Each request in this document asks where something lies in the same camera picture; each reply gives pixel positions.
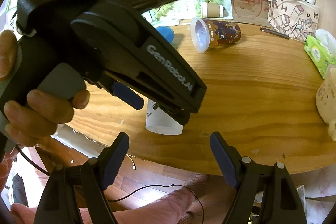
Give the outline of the person's left hand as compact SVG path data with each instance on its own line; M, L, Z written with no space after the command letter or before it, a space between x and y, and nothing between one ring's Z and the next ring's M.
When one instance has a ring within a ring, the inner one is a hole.
M8 101L4 113L9 120L5 130L18 144L32 147L55 133L59 124L72 121L75 110L84 109L90 99L87 90L81 90L71 101L34 89L27 94L27 106Z

